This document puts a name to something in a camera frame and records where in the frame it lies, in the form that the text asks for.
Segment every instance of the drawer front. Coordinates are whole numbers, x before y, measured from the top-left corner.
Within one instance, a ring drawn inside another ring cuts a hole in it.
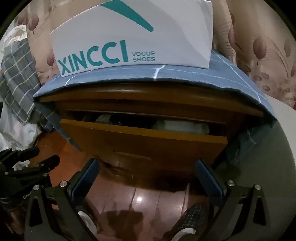
[[[227,145],[219,136],[66,119],[60,124],[81,150],[126,169],[194,170],[198,158],[212,164]]]

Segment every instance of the beige curtain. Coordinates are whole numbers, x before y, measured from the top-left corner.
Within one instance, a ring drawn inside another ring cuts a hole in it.
[[[33,0],[18,16],[27,25],[41,84],[59,72],[49,33],[105,0]],[[213,48],[237,64],[266,94],[294,106],[296,42],[264,0],[212,0]]]

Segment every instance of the wooden floor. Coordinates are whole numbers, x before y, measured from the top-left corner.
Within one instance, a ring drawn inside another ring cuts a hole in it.
[[[77,151],[56,131],[43,133],[37,146],[40,154],[32,164],[54,154],[60,156],[60,165],[49,173],[53,186],[69,180],[92,157]],[[98,220],[96,237],[101,241],[168,240],[170,230],[190,206],[208,204],[195,180],[131,178],[126,182],[120,175],[110,176],[103,165],[86,201]]]

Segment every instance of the metal bolt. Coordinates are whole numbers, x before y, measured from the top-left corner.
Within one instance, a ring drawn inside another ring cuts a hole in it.
[[[255,185],[255,188],[256,188],[257,190],[261,190],[261,186],[260,186],[259,184],[256,184],[256,185]]]
[[[227,185],[230,186],[230,187],[234,187],[235,183],[232,180],[228,180]]]
[[[68,182],[67,181],[61,181],[60,183],[59,183],[59,185],[60,185],[60,187],[65,187],[65,186],[67,186],[67,184],[68,184]]]
[[[34,191],[37,191],[37,190],[39,189],[39,187],[40,187],[40,186],[37,184],[37,185],[35,185],[35,186],[33,187],[33,190],[34,190]]]

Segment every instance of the white box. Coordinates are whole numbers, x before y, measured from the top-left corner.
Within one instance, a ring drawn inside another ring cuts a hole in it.
[[[131,64],[208,68],[212,2],[111,0],[69,19],[50,37],[62,76]]]

